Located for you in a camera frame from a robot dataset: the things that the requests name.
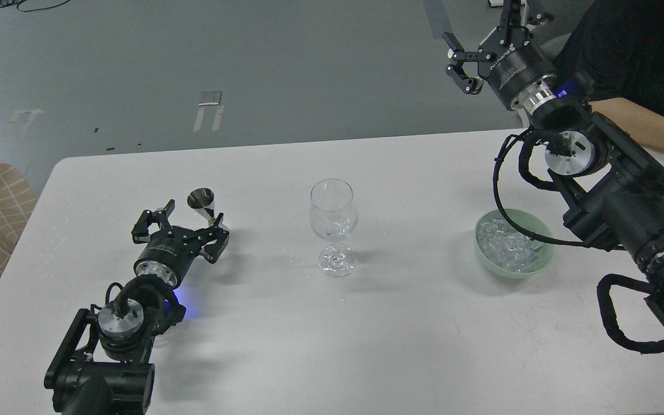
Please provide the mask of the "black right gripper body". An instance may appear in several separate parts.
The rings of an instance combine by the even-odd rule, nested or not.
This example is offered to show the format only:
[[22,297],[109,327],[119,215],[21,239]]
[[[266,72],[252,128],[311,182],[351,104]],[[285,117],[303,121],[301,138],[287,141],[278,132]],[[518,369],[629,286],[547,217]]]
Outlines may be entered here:
[[478,76],[509,111],[538,105],[529,102],[537,91],[556,87],[557,71],[526,27],[495,27],[479,49],[486,61],[478,63]]

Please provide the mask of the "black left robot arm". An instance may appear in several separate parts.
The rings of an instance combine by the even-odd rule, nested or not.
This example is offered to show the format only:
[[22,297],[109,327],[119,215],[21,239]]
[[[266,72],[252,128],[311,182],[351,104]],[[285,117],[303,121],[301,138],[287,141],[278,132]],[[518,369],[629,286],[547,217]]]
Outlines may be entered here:
[[214,194],[201,187],[187,205],[207,221],[188,229],[169,223],[176,202],[144,210],[131,236],[144,250],[134,278],[113,283],[103,305],[80,309],[48,366],[44,386],[60,414],[145,414],[151,402],[155,367],[150,355],[156,337],[181,323],[186,307],[176,289],[195,258],[216,263],[229,241],[223,213],[214,211]]

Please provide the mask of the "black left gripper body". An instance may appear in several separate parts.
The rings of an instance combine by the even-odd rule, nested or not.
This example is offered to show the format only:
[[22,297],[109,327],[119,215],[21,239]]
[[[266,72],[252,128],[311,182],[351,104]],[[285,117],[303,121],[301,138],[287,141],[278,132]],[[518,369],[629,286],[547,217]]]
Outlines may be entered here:
[[229,242],[230,231],[219,227],[161,229],[150,235],[134,263],[135,276],[154,275],[172,289],[180,287],[195,258],[216,263]]

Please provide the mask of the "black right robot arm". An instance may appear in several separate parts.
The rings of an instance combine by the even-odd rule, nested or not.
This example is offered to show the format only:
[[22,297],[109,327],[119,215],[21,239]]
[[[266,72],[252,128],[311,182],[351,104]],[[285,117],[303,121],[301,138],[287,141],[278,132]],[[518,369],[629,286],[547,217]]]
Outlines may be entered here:
[[[476,51],[466,51],[448,24],[446,74],[466,94],[488,84],[509,111],[523,111],[528,127],[506,137],[495,158],[493,195],[498,211],[519,233],[559,246],[629,253],[645,281],[609,274],[597,285],[604,329],[612,341],[640,354],[664,353],[664,339],[639,342],[619,328],[610,291],[621,286],[646,294],[664,327],[664,167],[605,115],[585,101],[592,80],[585,74],[557,82],[557,71],[533,40],[530,27],[552,19],[538,1],[506,1],[500,23]],[[561,194],[568,205],[563,223],[578,241],[550,238],[508,218],[498,181],[517,143],[522,179]]]

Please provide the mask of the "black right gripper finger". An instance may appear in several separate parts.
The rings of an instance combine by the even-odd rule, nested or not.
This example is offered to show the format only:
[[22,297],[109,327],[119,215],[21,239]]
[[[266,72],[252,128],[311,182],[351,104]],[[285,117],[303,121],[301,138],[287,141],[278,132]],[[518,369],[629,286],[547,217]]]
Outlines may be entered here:
[[500,45],[514,47],[530,44],[531,29],[554,20],[542,1],[503,1],[500,18]]
[[446,66],[446,74],[464,94],[479,94],[483,87],[483,80],[469,76],[464,66],[466,63],[490,62],[493,60],[494,54],[482,49],[477,52],[466,51],[452,32],[443,32],[443,39],[450,48],[448,49],[450,62]]

